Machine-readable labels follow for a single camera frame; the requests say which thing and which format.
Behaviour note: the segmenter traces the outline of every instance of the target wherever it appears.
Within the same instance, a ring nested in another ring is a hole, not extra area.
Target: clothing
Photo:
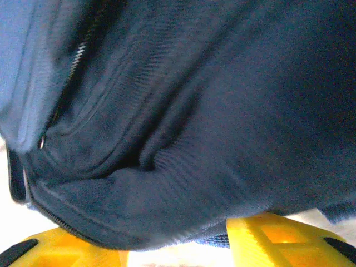
[[[227,217],[356,199],[353,2],[0,14],[0,132],[31,201],[79,237],[147,250],[221,234]]]

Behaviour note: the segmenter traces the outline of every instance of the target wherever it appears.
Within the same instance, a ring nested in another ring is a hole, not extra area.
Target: pocket zipper
[[[71,83],[71,81],[73,80],[73,77],[76,73],[77,67],[80,64],[81,60],[83,59],[85,53],[87,52],[88,49],[88,45],[91,43],[91,41],[93,40],[93,38],[95,37],[95,31],[97,29],[97,27],[100,25],[102,19],[105,16],[106,11],[108,10],[108,7],[110,5],[110,0],[103,0],[101,3],[101,7],[98,9],[98,11],[95,14],[94,20],[93,22],[90,24],[83,41],[79,44],[76,54],[74,56],[74,59],[72,61],[71,64],[71,68],[70,68],[70,73],[67,77],[67,81],[66,81],[66,85],[64,88],[67,88],[68,85]],[[48,125],[47,128],[51,127],[54,122],[56,121],[57,117],[58,117],[58,110],[59,110],[59,105],[56,108],[56,112],[53,115],[53,118],[50,122],[50,124]],[[46,140],[46,135],[44,134],[40,141],[38,142],[38,149],[42,149],[45,145],[45,140]],[[92,244],[104,247],[104,248],[109,248],[107,246],[105,246],[104,244],[99,243],[98,241],[91,239],[89,236],[86,236],[84,234],[81,234],[80,232],[78,232],[76,229],[70,227],[68,224],[66,224],[63,220],[61,220],[60,218],[58,218],[56,215],[54,215],[53,213],[49,212],[48,210],[46,210],[41,204],[39,204],[34,198],[33,198],[33,194],[31,192],[31,188],[30,186],[27,187],[28,190],[28,197],[31,201],[31,203],[38,209],[38,211],[40,213],[42,213],[44,216],[46,216],[47,218],[49,218],[51,221],[53,221],[55,224],[59,225],[61,228],[65,229],[66,231],[68,231],[69,233],[73,234],[74,236],[83,239],[85,241],[88,241]]]
[[[110,0],[103,0],[101,3],[101,7],[98,9],[98,11],[95,13],[94,15],[94,19],[92,21],[92,23],[90,24],[83,41],[79,44],[79,46],[76,49],[76,53],[74,56],[74,59],[72,61],[71,67],[70,67],[70,72],[69,75],[67,77],[65,86],[64,86],[64,90],[66,90],[66,88],[70,85],[71,81],[73,80],[73,77],[76,73],[76,70],[78,69],[78,65],[80,64],[81,60],[83,59],[85,53],[87,52],[88,49],[88,45],[90,44],[90,42],[93,40],[94,38],[94,33],[95,30],[97,29],[97,27],[101,24],[102,19],[104,18],[104,15],[106,13],[106,11],[108,10],[110,4]],[[51,122],[49,123],[49,125],[47,126],[47,129],[50,128],[58,119],[58,113],[59,113],[59,109],[60,109],[60,105],[58,104],[56,107],[56,110],[54,112],[54,115],[52,117]],[[38,142],[38,149],[43,149],[44,145],[45,145],[45,141],[46,141],[46,134],[42,135],[41,139]]]

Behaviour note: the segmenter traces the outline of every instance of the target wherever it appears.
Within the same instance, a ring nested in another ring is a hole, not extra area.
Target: yellow plastic object
[[[320,228],[268,213],[226,226],[236,267],[356,267],[323,238],[345,240]]]
[[[39,243],[10,267],[127,267],[128,251],[99,248],[61,228],[55,228],[28,239]]]

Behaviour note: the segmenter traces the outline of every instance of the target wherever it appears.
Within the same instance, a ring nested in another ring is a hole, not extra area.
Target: metal zipper teeth
[[[31,189],[28,188],[28,193],[29,193],[29,198],[31,200],[31,203],[37,208],[37,210],[43,214],[45,217],[49,218],[51,221],[53,221],[55,224],[59,225],[61,228],[65,229],[67,232],[69,232],[70,234],[86,241],[89,242],[91,244],[94,244],[96,246],[100,246],[102,248],[106,248],[106,249],[112,249],[111,247],[98,242],[92,238],[90,238],[89,236],[86,236],[84,234],[82,234],[81,232],[77,231],[76,229],[72,228],[71,226],[69,226],[68,224],[66,224],[62,219],[58,218],[56,215],[54,215],[53,213],[49,212],[48,210],[46,210],[41,204],[39,204],[36,200],[34,200]]]
[[[90,43],[90,40],[94,36],[94,32],[95,32],[96,28],[100,25],[100,22],[101,22],[102,18],[104,17],[105,12],[107,11],[109,1],[110,0],[105,0],[102,2],[101,8],[95,14],[93,23],[89,26],[89,29],[87,30],[83,41],[79,44],[76,54],[74,56],[74,60],[72,61],[72,64],[70,67],[70,72],[67,77],[66,84],[65,84],[64,88],[68,87],[68,85],[71,83],[71,81],[75,75],[75,72],[78,69],[78,65],[80,64],[81,60],[83,59],[83,57],[87,51],[88,44]],[[58,105],[49,127],[51,127],[54,124],[54,122],[57,120],[58,115],[59,115],[58,114],[59,108],[60,108],[60,106]]]

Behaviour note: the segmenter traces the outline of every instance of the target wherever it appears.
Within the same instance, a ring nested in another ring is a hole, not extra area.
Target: dark blue fabric
[[[35,205],[98,244],[147,250],[221,235],[227,217],[355,199],[354,4],[127,1],[64,89],[91,7],[37,3],[42,68],[15,89],[34,98],[11,99],[28,107],[19,121],[0,117]],[[9,132],[27,124],[24,145]]]
[[[356,217],[356,201],[347,201],[320,209],[322,214],[333,224]]]
[[[27,0],[0,1],[0,111],[12,100],[34,5]]]
[[[230,248],[229,238],[227,234],[212,236],[206,239],[200,239],[196,242],[201,245],[209,245],[217,248],[224,248],[224,249]]]

